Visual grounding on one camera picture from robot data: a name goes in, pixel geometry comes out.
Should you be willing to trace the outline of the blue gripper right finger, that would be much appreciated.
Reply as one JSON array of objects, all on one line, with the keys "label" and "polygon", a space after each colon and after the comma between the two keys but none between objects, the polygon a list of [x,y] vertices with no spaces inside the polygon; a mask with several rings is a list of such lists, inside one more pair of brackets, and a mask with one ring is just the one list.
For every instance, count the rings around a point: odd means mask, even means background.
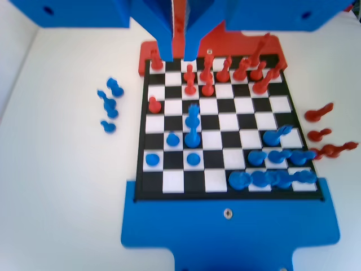
[{"label": "blue gripper right finger", "polygon": [[226,1],[186,1],[184,60],[195,60],[200,41],[224,19]]}]

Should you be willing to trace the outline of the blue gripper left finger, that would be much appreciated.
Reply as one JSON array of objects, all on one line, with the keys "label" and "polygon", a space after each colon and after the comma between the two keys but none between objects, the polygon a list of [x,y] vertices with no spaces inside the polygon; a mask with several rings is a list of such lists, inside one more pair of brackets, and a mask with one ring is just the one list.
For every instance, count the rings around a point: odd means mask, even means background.
[{"label": "blue gripper left finger", "polygon": [[157,41],[160,57],[173,60],[173,2],[131,1],[131,17]]}]

